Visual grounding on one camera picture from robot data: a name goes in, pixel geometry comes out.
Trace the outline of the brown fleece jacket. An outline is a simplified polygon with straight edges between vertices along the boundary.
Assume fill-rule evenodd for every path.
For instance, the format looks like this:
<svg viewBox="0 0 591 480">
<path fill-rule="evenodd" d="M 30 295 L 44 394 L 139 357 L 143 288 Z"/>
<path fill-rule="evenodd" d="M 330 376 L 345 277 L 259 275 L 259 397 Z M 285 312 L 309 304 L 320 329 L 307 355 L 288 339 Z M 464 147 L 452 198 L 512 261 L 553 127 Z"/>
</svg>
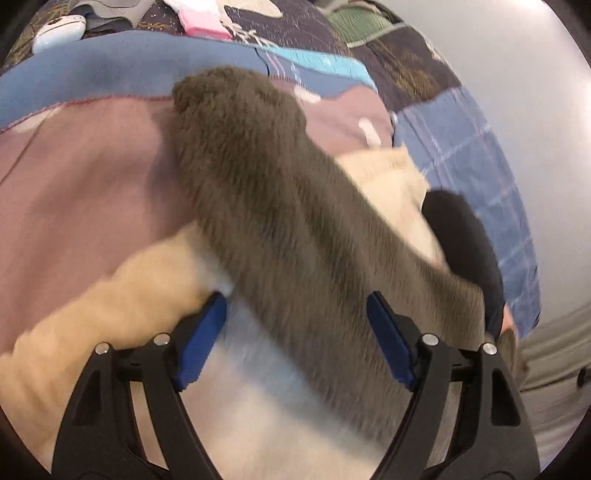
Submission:
<svg viewBox="0 0 591 480">
<path fill-rule="evenodd" d="M 397 313 L 450 345 L 487 336 L 481 289 L 435 246 L 426 260 L 394 232 L 332 157 L 308 137 L 296 99 L 262 75 L 216 68 L 172 91 L 180 174 L 204 236 L 277 346 L 322 405 L 379 441 L 396 431 L 409 393 L 387 369 L 366 316 L 381 292 Z M 517 337 L 497 338 L 510 372 L 528 368 Z"/>
</svg>

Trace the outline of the grey curtain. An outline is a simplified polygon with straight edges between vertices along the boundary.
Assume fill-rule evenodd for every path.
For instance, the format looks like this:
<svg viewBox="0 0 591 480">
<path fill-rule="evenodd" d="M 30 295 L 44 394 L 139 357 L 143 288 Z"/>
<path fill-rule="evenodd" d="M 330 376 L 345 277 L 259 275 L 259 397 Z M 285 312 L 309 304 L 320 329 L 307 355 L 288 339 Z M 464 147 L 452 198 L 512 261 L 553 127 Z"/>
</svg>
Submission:
<svg viewBox="0 0 591 480">
<path fill-rule="evenodd" d="M 577 385 L 590 365 L 590 306 L 543 322 L 521 343 L 530 371 L 521 390 L 540 466 L 564 448 L 590 407 L 590 386 Z"/>
</svg>

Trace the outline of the blue plaid pillow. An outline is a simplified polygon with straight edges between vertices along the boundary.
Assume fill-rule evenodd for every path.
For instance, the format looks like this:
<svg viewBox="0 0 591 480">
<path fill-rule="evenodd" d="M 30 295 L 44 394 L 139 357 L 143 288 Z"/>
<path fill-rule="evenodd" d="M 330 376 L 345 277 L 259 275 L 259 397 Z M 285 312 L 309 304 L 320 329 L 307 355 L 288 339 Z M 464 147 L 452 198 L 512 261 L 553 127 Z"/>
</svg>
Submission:
<svg viewBox="0 0 591 480">
<path fill-rule="evenodd" d="M 530 224 L 500 143 L 464 87 L 392 115 L 394 144 L 405 145 L 430 185 L 463 195 L 494 247 L 519 335 L 539 323 L 541 293 Z"/>
</svg>

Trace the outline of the white oval device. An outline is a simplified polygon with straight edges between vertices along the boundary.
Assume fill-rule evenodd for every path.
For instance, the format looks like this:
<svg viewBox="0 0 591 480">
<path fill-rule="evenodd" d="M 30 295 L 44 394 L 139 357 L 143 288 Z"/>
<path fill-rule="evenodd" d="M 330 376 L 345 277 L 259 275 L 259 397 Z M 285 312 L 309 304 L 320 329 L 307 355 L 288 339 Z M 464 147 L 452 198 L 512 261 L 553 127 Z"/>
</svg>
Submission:
<svg viewBox="0 0 591 480">
<path fill-rule="evenodd" d="M 34 55 L 48 49 L 81 40 L 86 31 L 86 19 L 82 15 L 66 15 L 42 26 L 32 42 Z"/>
</svg>

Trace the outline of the black garment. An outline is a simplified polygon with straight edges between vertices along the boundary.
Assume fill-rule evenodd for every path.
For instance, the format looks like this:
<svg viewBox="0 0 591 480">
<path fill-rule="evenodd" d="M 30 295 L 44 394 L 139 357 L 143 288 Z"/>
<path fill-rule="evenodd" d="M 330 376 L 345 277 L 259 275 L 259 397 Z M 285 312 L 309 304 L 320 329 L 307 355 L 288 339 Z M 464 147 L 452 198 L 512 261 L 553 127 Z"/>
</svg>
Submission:
<svg viewBox="0 0 591 480">
<path fill-rule="evenodd" d="M 502 332 L 506 300 L 497 256 L 484 225 L 464 196 L 448 190 L 428 191 L 422 215 L 452 272 L 481 289 L 485 331 L 497 339 Z"/>
</svg>

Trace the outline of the cream plush blanket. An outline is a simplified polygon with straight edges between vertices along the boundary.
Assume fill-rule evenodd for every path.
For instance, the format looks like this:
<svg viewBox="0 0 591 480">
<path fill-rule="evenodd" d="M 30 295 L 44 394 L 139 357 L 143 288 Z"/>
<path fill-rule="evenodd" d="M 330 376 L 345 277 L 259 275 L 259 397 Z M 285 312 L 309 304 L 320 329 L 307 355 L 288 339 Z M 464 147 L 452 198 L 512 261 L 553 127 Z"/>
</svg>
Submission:
<svg viewBox="0 0 591 480">
<path fill-rule="evenodd" d="M 238 300 L 187 225 L 126 260 L 110 277 L 23 332 L 1 357 L 1 405 L 34 457 L 49 467 L 61 419 L 92 349 L 140 346 L 197 311 L 212 292 L 229 317 L 204 375 L 182 396 L 212 460 L 228 479 L 354 479 L 380 448 L 311 394 Z"/>
</svg>

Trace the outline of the dark patterned quilt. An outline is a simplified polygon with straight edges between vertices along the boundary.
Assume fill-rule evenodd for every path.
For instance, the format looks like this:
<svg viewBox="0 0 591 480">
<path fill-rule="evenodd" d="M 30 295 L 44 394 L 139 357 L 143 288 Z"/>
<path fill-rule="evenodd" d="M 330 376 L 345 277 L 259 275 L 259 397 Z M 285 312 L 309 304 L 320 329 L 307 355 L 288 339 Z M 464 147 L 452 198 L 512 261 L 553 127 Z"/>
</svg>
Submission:
<svg viewBox="0 0 591 480">
<path fill-rule="evenodd" d="M 217 66 L 259 72 L 306 108 L 392 119 L 464 87 L 428 40 L 405 26 L 349 48 L 311 1 L 217 1 L 231 40 L 187 36 L 164 1 L 31 1 L 28 26 L 1 61 L 1 121 L 48 105 L 114 95 L 166 96 Z M 82 15 L 81 40 L 34 55 L 49 21 Z"/>
</svg>

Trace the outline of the pink small cloth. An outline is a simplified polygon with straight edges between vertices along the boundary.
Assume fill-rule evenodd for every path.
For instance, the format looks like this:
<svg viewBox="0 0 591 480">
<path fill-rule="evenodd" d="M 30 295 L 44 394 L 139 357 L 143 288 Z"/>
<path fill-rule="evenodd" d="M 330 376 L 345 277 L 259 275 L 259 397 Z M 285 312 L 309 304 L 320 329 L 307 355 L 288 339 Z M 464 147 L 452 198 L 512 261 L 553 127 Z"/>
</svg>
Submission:
<svg viewBox="0 0 591 480">
<path fill-rule="evenodd" d="M 164 0 L 164 3 L 177 15 L 187 36 L 231 40 L 231 33 L 221 23 L 215 0 Z"/>
</svg>

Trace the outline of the mauve and blue bedspread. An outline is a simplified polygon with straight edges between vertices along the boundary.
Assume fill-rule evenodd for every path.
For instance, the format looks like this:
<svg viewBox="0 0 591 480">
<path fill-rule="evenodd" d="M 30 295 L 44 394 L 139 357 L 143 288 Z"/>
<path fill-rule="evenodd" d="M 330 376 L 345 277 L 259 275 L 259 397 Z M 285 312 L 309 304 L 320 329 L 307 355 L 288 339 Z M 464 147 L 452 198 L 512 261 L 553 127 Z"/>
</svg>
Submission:
<svg viewBox="0 0 591 480">
<path fill-rule="evenodd" d="M 1 79 L 1 347 L 174 234 L 188 216 L 170 143 L 173 85 L 217 66 L 294 94 L 338 156 L 389 147 L 363 64 L 303 50 L 132 31 L 37 54 Z"/>
</svg>

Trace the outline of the green pillow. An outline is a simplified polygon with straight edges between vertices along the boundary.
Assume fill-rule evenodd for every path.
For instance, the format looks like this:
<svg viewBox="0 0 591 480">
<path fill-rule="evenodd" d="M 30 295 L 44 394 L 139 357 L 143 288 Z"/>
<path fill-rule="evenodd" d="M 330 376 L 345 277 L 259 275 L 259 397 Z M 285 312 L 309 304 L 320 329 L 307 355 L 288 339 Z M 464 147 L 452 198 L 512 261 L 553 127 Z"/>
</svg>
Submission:
<svg viewBox="0 0 591 480">
<path fill-rule="evenodd" d="M 329 12 L 327 18 L 335 34 L 349 48 L 365 45 L 405 26 L 392 12 L 363 2 L 342 6 Z"/>
</svg>

